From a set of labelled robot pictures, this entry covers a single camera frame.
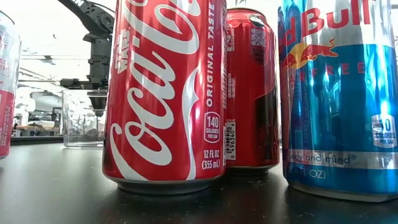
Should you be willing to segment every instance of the red bull graphic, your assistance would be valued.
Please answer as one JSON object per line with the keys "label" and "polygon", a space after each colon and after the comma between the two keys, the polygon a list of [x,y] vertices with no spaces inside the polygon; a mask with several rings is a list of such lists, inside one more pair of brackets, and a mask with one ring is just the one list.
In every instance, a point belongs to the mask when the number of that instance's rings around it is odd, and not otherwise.
{"label": "red bull graphic", "polygon": [[389,15],[390,0],[284,0],[279,8],[283,163],[293,188],[351,200],[398,197]]}

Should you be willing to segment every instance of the robotic arm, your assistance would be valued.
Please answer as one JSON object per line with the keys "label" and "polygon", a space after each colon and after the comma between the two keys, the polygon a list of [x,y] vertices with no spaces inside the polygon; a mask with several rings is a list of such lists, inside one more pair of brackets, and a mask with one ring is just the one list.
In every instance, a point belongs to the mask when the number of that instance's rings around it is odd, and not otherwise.
{"label": "robotic arm", "polygon": [[69,89],[107,90],[114,18],[87,0],[58,1],[81,20],[90,32],[83,40],[91,43],[91,58],[88,60],[90,74],[87,76],[89,81],[64,78],[60,82],[61,86]]}

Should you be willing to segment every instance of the coca-cola can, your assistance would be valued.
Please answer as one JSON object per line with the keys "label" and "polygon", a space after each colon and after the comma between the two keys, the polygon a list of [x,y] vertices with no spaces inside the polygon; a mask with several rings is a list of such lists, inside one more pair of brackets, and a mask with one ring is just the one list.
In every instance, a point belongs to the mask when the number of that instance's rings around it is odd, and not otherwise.
{"label": "coca-cola can", "polygon": [[0,11],[0,159],[10,151],[21,38],[14,21]]}
{"label": "coca-cola can", "polygon": [[279,163],[275,35],[253,9],[228,9],[227,21],[227,168],[263,174]]}
{"label": "coca-cola can", "polygon": [[225,0],[118,0],[103,173],[184,194],[225,171]]}

